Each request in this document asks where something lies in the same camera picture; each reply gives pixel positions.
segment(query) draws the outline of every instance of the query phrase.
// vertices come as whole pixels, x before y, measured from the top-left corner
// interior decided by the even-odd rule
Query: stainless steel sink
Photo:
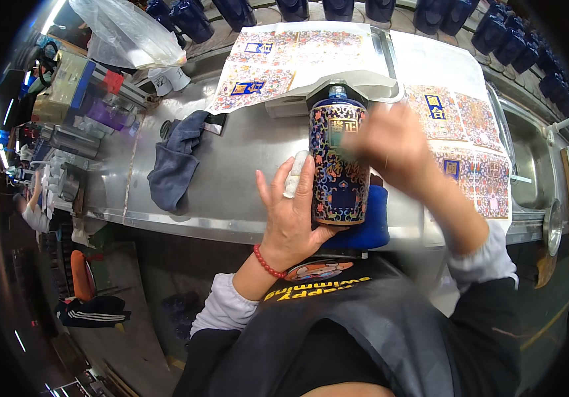
[[[512,167],[512,197],[523,208],[551,207],[556,197],[554,165],[543,137],[543,124],[525,109],[501,99],[509,126],[515,161]]]

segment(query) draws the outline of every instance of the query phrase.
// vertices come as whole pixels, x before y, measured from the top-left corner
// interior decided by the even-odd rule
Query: gray towel
[[[199,144],[203,122],[209,115],[196,110],[183,121],[174,120],[169,138],[157,144],[157,160],[148,174],[152,200],[165,211],[176,211],[199,161],[191,155]]]

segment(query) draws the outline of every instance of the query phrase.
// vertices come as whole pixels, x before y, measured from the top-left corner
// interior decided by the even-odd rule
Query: printed decal sheet
[[[499,138],[483,72],[465,50],[425,37],[391,31],[404,101],[419,115],[439,168],[505,232],[512,220],[511,162]],[[426,245],[443,235],[426,211]]]
[[[228,113],[280,96],[305,95],[337,77],[351,86],[364,86],[362,91],[387,86],[381,95],[390,93],[395,81],[375,52],[370,25],[318,21],[245,27],[206,110]]]

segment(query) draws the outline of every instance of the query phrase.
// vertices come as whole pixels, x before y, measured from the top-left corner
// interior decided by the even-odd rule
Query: woman's left hand
[[[290,157],[278,168],[271,186],[266,185],[264,174],[256,171],[258,193],[267,210],[266,230],[260,253],[266,263],[276,271],[285,271],[313,255],[326,240],[348,227],[319,226],[311,230],[311,203],[315,164],[308,155],[300,183],[293,199],[285,198],[284,181],[293,167]]]

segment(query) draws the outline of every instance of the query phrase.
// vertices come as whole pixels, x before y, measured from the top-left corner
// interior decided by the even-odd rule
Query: metal bowl
[[[560,200],[555,199],[545,211],[545,220],[543,222],[543,239],[547,244],[549,256],[555,256],[560,246],[562,238],[562,211],[560,210]]]

